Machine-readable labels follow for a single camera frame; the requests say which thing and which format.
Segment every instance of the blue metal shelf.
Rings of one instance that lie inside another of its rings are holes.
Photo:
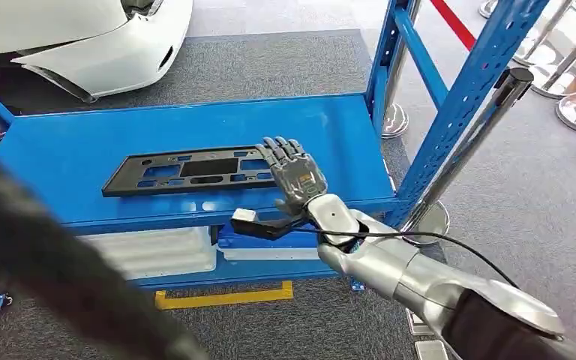
[[[160,106],[14,117],[0,163],[28,185],[65,225],[79,234],[223,224],[237,207],[274,217],[276,189],[212,191],[103,198],[101,187],[127,155],[241,146],[263,136],[294,137],[322,168],[330,191],[349,207],[388,212],[399,224],[458,142],[548,0],[500,1],[451,89],[435,71],[409,18],[418,0],[391,0],[364,94]],[[380,131],[392,55],[404,41],[438,112],[400,189],[394,195],[380,154]],[[318,261],[226,262],[209,273],[136,281],[173,288],[236,281],[331,275]]]
[[[352,207],[395,206],[360,94],[22,117],[1,142],[0,163],[79,234],[225,224],[238,207],[280,216],[273,202],[282,194],[273,187],[120,198],[102,197],[101,188],[127,155],[246,146],[279,134],[299,139],[330,191]]]

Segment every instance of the red barrier rope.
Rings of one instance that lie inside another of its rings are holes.
[[[444,0],[431,0],[433,6],[438,10],[440,16],[447,22],[447,25],[456,33],[456,36],[460,39],[460,42],[471,51],[473,44],[476,42],[476,38],[473,37],[471,31],[463,24],[463,22],[458,19],[458,16],[452,11],[452,9],[445,3]]]

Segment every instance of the robotic arm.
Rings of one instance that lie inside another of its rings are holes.
[[[322,261],[409,308],[463,360],[576,359],[576,344],[563,337],[547,305],[424,256],[395,229],[327,193],[323,174],[295,140],[276,140],[265,138],[257,148],[286,194],[277,207],[293,218],[264,223],[255,211],[238,209],[231,220],[237,233],[277,239],[312,223]]]

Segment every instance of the black license plate bracket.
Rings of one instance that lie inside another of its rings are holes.
[[[127,156],[102,188],[103,197],[177,194],[275,186],[254,146]]]

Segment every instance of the white plastic box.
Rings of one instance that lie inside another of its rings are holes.
[[[207,226],[80,238],[97,248],[128,280],[215,270],[216,247],[211,245]]]
[[[224,259],[236,260],[318,260],[317,237],[291,232],[275,241],[235,234],[230,225],[220,231],[218,250]]]

